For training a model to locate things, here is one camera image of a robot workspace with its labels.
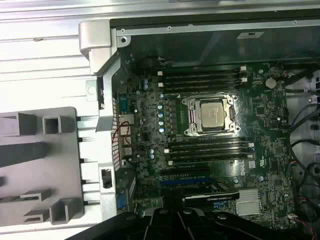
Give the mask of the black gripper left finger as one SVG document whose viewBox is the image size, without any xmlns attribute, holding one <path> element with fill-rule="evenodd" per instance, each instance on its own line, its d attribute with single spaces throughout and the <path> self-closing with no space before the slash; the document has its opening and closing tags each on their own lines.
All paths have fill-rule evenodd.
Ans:
<svg viewBox="0 0 320 240">
<path fill-rule="evenodd" d="M 163 207 L 151 209 L 139 217 L 124 212 L 70 236 L 69 240 L 173 240 L 177 237 L 175 213 L 177 192 L 162 190 Z"/>
</svg>

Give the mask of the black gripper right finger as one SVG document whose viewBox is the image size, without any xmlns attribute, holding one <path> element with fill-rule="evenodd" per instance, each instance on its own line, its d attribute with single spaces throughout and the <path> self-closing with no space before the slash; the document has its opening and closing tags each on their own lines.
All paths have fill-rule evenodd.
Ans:
<svg viewBox="0 0 320 240">
<path fill-rule="evenodd" d="M 177 240 L 314 240 L 315 230 L 309 231 L 276 230 L 229 212 L 204 213 L 198 208 L 185 207 L 181 197 L 175 198 Z"/>
</svg>

